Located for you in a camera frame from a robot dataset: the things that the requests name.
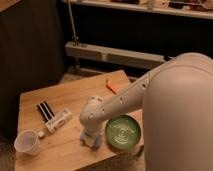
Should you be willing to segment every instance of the orange object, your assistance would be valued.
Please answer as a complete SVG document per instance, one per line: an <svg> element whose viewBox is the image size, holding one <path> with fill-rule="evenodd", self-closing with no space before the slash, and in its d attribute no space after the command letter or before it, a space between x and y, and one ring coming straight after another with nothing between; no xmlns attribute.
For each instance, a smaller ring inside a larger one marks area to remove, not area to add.
<svg viewBox="0 0 213 171"><path fill-rule="evenodd" d="M106 87L111 90L114 94L117 94L117 90L109 83L108 78L106 79Z"/></svg>

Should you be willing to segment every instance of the white paper cup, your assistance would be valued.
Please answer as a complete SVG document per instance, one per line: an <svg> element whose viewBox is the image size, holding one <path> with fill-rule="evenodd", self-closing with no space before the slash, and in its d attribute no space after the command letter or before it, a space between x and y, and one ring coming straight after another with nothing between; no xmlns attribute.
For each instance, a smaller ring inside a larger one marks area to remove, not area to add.
<svg viewBox="0 0 213 171"><path fill-rule="evenodd" d="M25 130L16 137L14 147L18 152L37 155L41 151L39 144L37 133L33 130Z"/></svg>

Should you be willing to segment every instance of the wall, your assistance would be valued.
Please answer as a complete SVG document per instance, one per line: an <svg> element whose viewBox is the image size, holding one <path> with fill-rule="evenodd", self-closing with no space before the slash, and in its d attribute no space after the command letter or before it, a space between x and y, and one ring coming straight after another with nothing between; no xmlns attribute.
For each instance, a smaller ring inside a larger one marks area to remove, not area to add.
<svg viewBox="0 0 213 171"><path fill-rule="evenodd" d="M55 84L64 42L55 0L22 0L0 13L0 134L16 136L22 92Z"/></svg>

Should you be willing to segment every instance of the green bowl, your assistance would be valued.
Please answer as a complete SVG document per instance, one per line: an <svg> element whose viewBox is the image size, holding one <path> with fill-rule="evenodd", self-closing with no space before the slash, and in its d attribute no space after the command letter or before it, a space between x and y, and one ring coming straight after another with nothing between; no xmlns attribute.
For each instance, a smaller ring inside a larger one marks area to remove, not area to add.
<svg viewBox="0 0 213 171"><path fill-rule="evenodd" d="M119 150L134 147L141 138L141 128L137 121L128 115L110 119L105 128L109 144Z"/></svg>

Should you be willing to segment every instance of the cup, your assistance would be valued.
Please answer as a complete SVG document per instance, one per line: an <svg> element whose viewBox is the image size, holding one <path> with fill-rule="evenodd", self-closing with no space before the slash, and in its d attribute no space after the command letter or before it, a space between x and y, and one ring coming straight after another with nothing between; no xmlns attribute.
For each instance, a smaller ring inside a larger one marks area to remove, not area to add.
<svg viewBox="0 0 213 171"><path fill-rule="evenodd" d="M18 152L38 155L41 151L39 144L37 132L33 130L25 130L20 132L16 137L14 147Z"/></svg>

